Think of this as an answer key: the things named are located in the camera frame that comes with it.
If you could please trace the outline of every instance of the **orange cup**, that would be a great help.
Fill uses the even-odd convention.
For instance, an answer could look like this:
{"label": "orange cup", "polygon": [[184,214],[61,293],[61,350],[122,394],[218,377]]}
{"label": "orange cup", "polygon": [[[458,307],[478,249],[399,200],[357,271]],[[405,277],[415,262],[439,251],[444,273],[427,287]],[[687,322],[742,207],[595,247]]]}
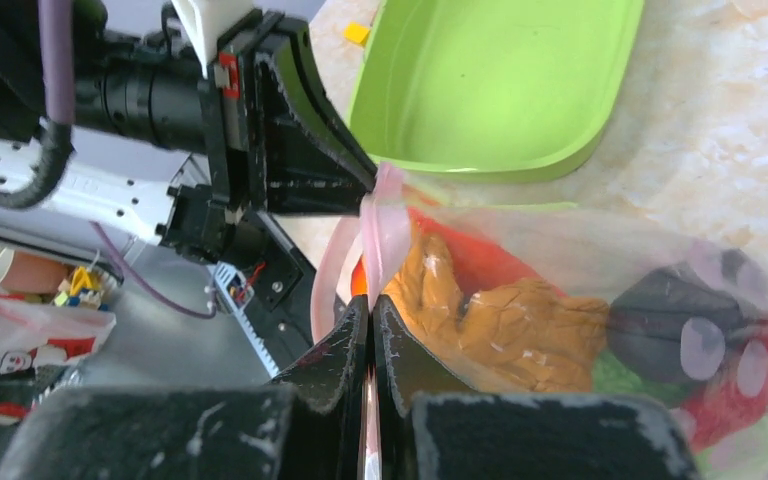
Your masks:
{"label": "orange cup", "polygon": [[4,249],[0,253],[0,287],[20,293],[57,293],[69,267],[30,253]]}

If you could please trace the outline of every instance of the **robotic arm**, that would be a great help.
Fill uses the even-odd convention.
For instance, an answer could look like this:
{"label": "robotic arm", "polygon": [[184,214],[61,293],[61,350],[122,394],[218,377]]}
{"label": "robotic arm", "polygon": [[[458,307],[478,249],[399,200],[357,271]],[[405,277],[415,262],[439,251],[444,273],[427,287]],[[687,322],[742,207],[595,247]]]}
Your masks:
{"label": "robotic arm", "polygon": [[[245,1],[176,0],[163,7],[160,31],[137,38],[106,29],[99,0],[72,6],[75,125],[204,155],[211,182],[145,186],[155,208],[127,221],[105,192],[115,197],[133,186],[128,179],[73,166],[42,208],[240,270],[264,248],[263,233],[242,212],[357,212],[375,166],[326,96],[306,22]],[[46,116],[36,8],[34,0],[0,0],[3,148],[38,137]],[[32,162],[2,168],[31,180]]]}

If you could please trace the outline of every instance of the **lime green tray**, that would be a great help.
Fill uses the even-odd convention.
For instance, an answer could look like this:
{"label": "lime green tray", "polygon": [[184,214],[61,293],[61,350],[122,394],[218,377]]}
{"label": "lime green tray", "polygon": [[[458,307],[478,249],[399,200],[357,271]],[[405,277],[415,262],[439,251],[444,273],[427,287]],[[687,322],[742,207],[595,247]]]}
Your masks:
{"label": "lime green tray", "polygon": [[384,0],[350,107],[375,161],[547,181],[590,157],[643,0]]}

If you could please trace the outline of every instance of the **brown object in bag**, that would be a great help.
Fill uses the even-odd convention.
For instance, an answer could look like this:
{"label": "brown object in bag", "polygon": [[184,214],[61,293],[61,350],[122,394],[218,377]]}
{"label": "brown object in bag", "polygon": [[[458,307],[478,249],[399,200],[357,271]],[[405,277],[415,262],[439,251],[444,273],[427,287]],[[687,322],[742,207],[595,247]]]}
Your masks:
{"label": "brown object in bag", "polygon": [[458,357],[519,390],[590,391],[590,371],[605,346],[607,303],[559,297],[545,280],[525,278],[476,293],[460,318],[463,293],[443,239],[414,237],[402,269],[383,293],[429,350],[477,388],[484,379],[473,377],[482,373],[460,371],[452,365]]}

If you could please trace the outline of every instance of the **marble tabletop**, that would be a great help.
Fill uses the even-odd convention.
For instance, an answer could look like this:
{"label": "marble tabletop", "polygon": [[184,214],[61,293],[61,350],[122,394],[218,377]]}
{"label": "marble tabletop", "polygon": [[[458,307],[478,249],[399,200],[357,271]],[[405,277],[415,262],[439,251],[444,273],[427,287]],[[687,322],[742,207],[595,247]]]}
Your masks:
{"label": "marble tabletop", "polygon": [[[343,29],[369,24],[377,7],[327,0],[311,23],[320,75],[340,112],[363,61]],[[592,158],[551,184],[458,192],[466,203],[567,200],[643,216],[741,247],[768,268],[768,0],[648,2]],[[282,224],[316,265],[336,219]]]}

